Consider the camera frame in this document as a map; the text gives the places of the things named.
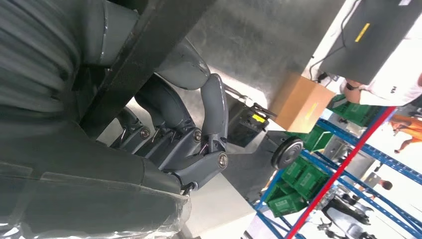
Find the person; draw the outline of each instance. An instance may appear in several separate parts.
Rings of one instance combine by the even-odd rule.
[[[411,143],[422,142],[422,121],[407,116],[394,115],[390,119],[390,124],[394,132],[404,132],[412,136],[411,139],[405,140],[399,149],[394,150],[395,153],[400,153]]]
[[[369,85],[358,79],[346,79],[342,91],[351,103],[375,106],[403,106],[422,95],[422,40],[418,19],[407,36],[401,41]]]
[[[376,185],[381,185],[385,190],[388,191],[390,191],[393,187],[393,184],[390,181],[381,179],[381,177],[374,172],[369,174],[369,176],[365,179],[364,183],[371,188],[374,188]],[[363,187],[359,187],[359,191],[361,191],[362,193],[370,194],[369,192],[367,192],[367,189],[364,189]],[[376,197],[375,195],[372,195],[371,198],[372,200],[374,200]]]
[[[403,106],[422,95],[422,74],[408,82],[393,78],[392,81],[373,81],[362,85],[350,79],[343,84],[343,93],[351,103],[374,106]]]

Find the white shirt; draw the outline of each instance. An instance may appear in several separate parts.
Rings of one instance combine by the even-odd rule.
[[[404,39],[368,86],[359,89],[361,105],[403,106],[422,94],[422,40]]]

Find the black beam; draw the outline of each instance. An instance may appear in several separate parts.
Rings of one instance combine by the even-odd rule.
[[[215,1],[148,1],[81,120],[88,136],[102,133]]]

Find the orange shirt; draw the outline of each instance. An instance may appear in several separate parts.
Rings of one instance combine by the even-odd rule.
[[[422,142],[422,121],[407,116],[394,115],[393,120],[407,121],[411,125],[400,130],[401,132],[407,133],[412,136],[412,142]]]

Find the black caster wheel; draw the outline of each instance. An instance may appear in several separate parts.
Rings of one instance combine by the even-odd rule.
[[[303,141],[299,137],[292,136],[286,139],[274,152],[271,164],[277,170],[286,168],[298,158],[302,148]]]

